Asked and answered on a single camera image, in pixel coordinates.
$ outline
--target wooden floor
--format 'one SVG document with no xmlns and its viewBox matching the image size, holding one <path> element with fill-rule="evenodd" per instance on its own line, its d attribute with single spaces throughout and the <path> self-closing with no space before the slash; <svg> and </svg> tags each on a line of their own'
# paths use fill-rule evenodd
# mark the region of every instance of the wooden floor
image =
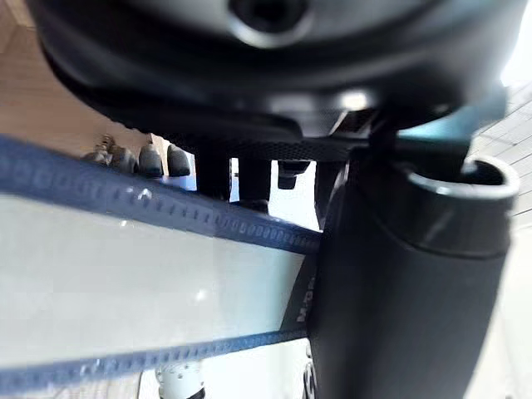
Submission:
<svg viewBox="0 0 532 399">
<path fill-rule="evenodd" d="M 63 88 L 43 60 L 34 29 L 11 32 L 3 47 L 0 42 L 0 134 L 74 156 L 90 152 L 107 134 L 138 155 L 149 136 L 107 120 Z"/>
</svg>

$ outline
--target blue stripe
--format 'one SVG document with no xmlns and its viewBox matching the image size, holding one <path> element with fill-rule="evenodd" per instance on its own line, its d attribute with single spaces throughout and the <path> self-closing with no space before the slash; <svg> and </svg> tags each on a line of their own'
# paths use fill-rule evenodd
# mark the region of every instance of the blue stripe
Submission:
<svg viewBox="0 0 532 399">
<path fill-rule="evenodd" d="M 0 191 L 170 229 L 314 254 L 320 233 L 0 137 Z"/>
<path fill-rule="evenodd" d="M 0 370 L 0 395 L 13 395 L 47 387 L 60 387 L 98 379 L 115 378 L 124 374 L 157 368 L 166 363 L 198 360 L 303 337 L 306 337 L 304 330 L 270 332 L 157 351 L 136 352 L 74 362 L 58 362 L 51 365 L 8 371 Z"/>
</svg>

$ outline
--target hole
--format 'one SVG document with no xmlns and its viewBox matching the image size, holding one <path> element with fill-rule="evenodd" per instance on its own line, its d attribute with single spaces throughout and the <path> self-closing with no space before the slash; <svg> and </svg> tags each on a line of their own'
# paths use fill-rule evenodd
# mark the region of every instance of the hole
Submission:
<svg viewBox="0 0 532 399">
<path fill-rule="evenodd" d="M 229 7 L 254 30 L 281 33 L 298 24 L 307 10 L 307 0 L 233 0 Z"/>
<path fill-rule="evenodd" d="M 476 161 L 474 164 L 464 164 L 459 182 L 473 185 L 503 185 L 505 180 L 495 166 Z"/>
<path fill-rule="evenodd" d="M 256 2 L 252 6 L 252 13 L 258 23 L 273 27 L 283 21 L 288 7 L 284 2 Z"/>
</svg>

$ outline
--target blue tape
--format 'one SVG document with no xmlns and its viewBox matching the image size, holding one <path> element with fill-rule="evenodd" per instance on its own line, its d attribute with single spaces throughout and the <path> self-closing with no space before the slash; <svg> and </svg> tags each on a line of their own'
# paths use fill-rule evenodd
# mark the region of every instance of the blue tape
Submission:
<svg viewBox="0 0 532 399">
<path fill-rule="evenodd" d="M 315 254 L 321 234 L 0 137 L 0 191 L 241 243 Z"/>
<path fill-rule="evenodd" d="M 133 372 L 157 368 L 166 363 L 186 362 L 206 357 L 243 351 L 306 337 L 304 330 L 270 332 L 248 337 L 196 343 L 156 351 L 58 362 L 51 365 L 0 370 L 0 395 L 79 384 L 103 378 L 114 378 Z"/>
</svg>

